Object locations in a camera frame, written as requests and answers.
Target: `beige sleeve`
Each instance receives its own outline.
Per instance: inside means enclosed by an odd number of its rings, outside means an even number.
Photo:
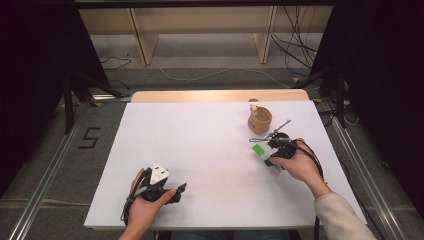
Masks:
[[[339,194],[329,193],[315,199],[314,207],[324,224],[328,239],[375,239],[350,204]]]

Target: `green object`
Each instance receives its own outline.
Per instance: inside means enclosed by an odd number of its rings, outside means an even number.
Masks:
[[[271,165],[267,164],[267,162],[270,162],[270,157],[261,146],[256,144],[252,147],[252,149],[253,151],[255,151],[256,154],[258,154],[258,156],[262,159],[262,161],[264,161],[267,166],[272,168],[275,173],[280,174],[283,171],[282,168],[279,166],[273,165],[272,163],[270,163]]]
[[[255,151],[256,154],[258,154],[258,156],[262,156],[262,155],[266,154],[265,150],[263,150],[261,148],[261,146],[259,146],[258,144],[253,146],[252,149],[253,149],[253,151]]]

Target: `gray floor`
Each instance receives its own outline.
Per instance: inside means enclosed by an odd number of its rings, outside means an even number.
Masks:
[[[317,48],[321,35],[308,37],[309,46]],[[253,38],[249,34],[167,35],[161,36],[150,66],[140,64],[137,48],[131,36],[93,36],[93,42],[102,60],[108,57],[127,58],[131,62],[115,70],[106,70],[113,88],[133,93],[138,90],[184,89],[266,89],[287,88],[292,78],[300,76],[287,70],[299,70],[301,65],[293,59],[288,63],[275,44],[271,45],[267,64],[259,64]],[[299,49],[295,55],[301,56]],[[127,60],[111,59],[105,69],[114,69]],[[311,98],[318,97],[316,82],[307,87]],[[93,93],[102,93],[93,89]],[[41,208],[35,215],[25,239],[117,239],[120,231],[94,231],[83,226],[92,197],[101,177],[108,153],[119,127],[125,102],[104,102],[91,106],[82,116],[70,142],[54,181],[47,191]],[[319,111],[327,106],[318,104]],[[355,116],[346,116],[355,120]],[[65,113],[61,104],[52,117],[42,141],[18,173],[0,202],[0,239],[8,239],[13,226],[34,194],[43,174],[55,156],[64,137]],[[99,127],[93,132],[99,140],[93,149],[83,140],[89,127]],[[370,200],[345,147],[342,145],[335,124],[326,127],[334,149],[349,169],[352,188],[364,203],[370,217],[376,222],[386,239],[389,239],[380,215]],[[348,125],[347,131],[360,155],[372,173],[375,183],[398,220],[406,239],[424,239],[424,221],[406,197],[390,169],[382,166],[383,159],[375,147],[367,129],[360,124]],[[377,239],[382,239],[376,227],[369,222]],[[299,229],[302,239],[313,239],[313,229]],[[143,239],[152,239],[149,232]],[[321,239],[326,239],[321,231]]]

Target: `person's left hand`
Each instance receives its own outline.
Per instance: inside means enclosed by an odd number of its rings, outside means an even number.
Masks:
[[[138,178],[144,172],[141,169],[131,184],[130,191],[137,184]],[[155,202],[149,202],[141,197],[134,199],[129,211],[128,225],[120,239],[140,239],[144,232],[153,224],[159,209],[176,193],[175,189],[167,191]]]

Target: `hand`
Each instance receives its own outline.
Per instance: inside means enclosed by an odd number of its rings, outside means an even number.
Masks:
[[[298,139],[297,146],[303,148],[308,153],[312,151],[304,143],[302,138]],[[275,165],[281,166],[295,179],[303,181],[311,189],[315,198],[323,196],[331,192],[331,189],[324,182],[324,179],[319,175],[319,171],[314,161],[300,150],[296,150],[295,155],[290,159],[281,157],[271,158],[271,162]]]
[[[299,138],[298,140],[299,141],[296,141],[297,146],[305,149],[308,153],[313,155],[312,151],[304,143],[304,140],[302,138]],[[300,150],[296,150],[296,154],[290,159],[273,157],[271,158],[271,162],[283,167],[292,177],[303,182],[306,182],[310,177],[315,177],[316,175],[319,176],[318,168],[314,161]]]
[[[130,191],[137,184],[138,178],[144,172],[141,169],[131,184]],[[167,191],[155,202],[149,202],[141,197],[135,198],[129,211],[128,225],[120,239],[140,239],[146,230],[153,224],[159,209],[174,195],[175,189]]]

